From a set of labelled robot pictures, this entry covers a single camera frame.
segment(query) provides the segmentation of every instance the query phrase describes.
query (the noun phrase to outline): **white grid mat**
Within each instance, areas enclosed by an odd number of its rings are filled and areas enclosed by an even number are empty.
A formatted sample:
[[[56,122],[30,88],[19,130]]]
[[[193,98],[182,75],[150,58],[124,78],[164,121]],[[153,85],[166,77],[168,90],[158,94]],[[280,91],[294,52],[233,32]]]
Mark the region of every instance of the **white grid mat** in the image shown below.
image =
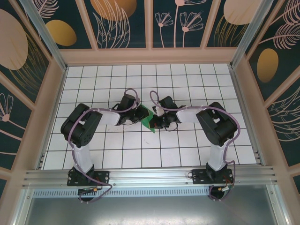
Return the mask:
[[[256,164],[245,122],[226,64],[165,64],[70,67],[61,95],[42,169],[71,169],[71,148],[60,127],[75,106],[111,108],[125,88],[134,88],[142,104],[152,110],[149,92],[160,99],[171,96],[177,106],[219,102],[241,125],[240,137],[227,153],[227,161]],[[179,124],[178,130],[156,131],[141,123],[131,126],[99,126],[90,143],[96,169],[205,165],[210,142],[201,126]]]

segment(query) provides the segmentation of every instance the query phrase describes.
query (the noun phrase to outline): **green object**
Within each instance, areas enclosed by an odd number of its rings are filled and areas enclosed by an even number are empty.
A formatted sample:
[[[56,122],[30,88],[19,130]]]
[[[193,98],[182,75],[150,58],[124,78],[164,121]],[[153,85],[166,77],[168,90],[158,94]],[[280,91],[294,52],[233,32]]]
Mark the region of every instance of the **green object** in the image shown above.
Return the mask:
[[[142,105],[143,108],[147,109],[148,110],[148,113],[149,113],[149,116],[147,116],[145,119],[143,119],[141,121],[141,123],[146,127],[148,128],[149,130],[151,130],[153,133],[155,133],[155,129],[153,128],[150,128],[150,120],[153,118],[153,112],[151,110],[149,110],[147,107],[145,107],[144,105]]]

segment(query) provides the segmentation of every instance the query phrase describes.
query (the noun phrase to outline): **beige circle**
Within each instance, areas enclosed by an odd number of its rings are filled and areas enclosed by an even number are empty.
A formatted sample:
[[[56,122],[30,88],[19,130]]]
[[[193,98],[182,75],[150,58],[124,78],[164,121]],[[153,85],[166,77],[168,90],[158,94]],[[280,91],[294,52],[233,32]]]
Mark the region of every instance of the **beige circle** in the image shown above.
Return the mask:
[[[61,20],[51,20],[46,24],[54,41],[62,46],[75,44],[77,37],[73,28]]]
[[[234,25],[251,22],[261,0],[227,0],[224,4],[224,17]]]
[[[117,8],[115,2],[120,10],[122,8],[125,11],[127,17],[130,17],[136,10],[136,0],[90,0],[90,2],[100,16],[111,21],[117,20]],[[110,15],[111,13],[109,13],[107,4],[111,6],[114,16]]]
[[[273,49],[267,48],[260,54],[257,62],[257,76],[264,82],[269,82],[278,68],[278,55]]]
[[[26,62],[28,42],[22,25],[0,9],[0,64],[7,69],[20,69]]]

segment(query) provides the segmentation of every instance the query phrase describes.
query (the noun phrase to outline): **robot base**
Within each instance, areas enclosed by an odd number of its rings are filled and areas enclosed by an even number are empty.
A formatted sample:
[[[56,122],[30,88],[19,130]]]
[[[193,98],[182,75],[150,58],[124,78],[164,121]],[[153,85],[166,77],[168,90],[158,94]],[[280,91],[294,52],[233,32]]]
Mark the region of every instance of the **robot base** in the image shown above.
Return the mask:
[[[95,171],[93,167],[86,173],[91,178],[103,183],[109,182],[109,171]],[[81,172],[74,167],[68,172],[67,186],[99,186],[97,183],[87,179]]]
[[[226,184],[226,179],[233,183],[233,173],[225,166],[214,171],[208,165],[206,169],[192,170],[193,184]]]

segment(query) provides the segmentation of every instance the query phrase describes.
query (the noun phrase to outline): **black mounting plate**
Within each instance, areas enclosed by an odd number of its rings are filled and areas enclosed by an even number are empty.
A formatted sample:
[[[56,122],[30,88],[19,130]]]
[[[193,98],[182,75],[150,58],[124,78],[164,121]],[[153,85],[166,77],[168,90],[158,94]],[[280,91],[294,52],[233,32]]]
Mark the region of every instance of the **black mounting plate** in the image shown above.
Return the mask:
[[[78,179],[77,171],[70,171],[67,180],[67,186],[99,186],[96,182],[90,181],[88,179]],[[100,182],[107,183],[109,182],[109,171],[95,171],[94,179],[99,180]]]
[[[226,184],[224,176],[233,183],[233,173],[231,169],[222,169],[214,180],[211,180],[206,174],[206,169],[192,170],[193,184]]]

